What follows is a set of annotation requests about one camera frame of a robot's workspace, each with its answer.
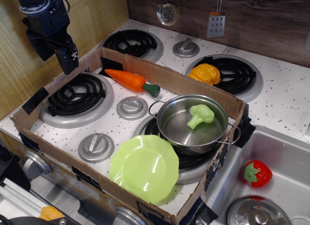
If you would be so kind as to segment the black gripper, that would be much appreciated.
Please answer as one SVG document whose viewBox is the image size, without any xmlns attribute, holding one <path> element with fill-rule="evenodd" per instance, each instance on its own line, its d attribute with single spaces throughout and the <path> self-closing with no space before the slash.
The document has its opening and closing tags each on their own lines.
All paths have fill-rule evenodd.
<svg viewBox="0 0 310 225">
<path fill-rule="evenodd" d="M 29 16 L 22 22 L 27 27 L 26 36 L 30 44 L 42 60 L 56 55 L 66 75 L 79 66 L 77 47 L 67 32 L 68 16 Z"/>
</svg>

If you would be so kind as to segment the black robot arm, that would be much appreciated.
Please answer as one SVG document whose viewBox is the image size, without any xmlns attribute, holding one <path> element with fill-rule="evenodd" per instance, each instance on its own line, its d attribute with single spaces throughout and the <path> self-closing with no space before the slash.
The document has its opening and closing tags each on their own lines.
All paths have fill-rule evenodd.
<svg viewBox="0 0 310 225">
<path fill-rule="evenodd" d="M 79 66 L 78 50 L 67 32 L 70 24 L 68 0 L 18 0 L 26 36 L 38 54 L 46 61 L 53 55 L 68 75 Z"/>
</svg>

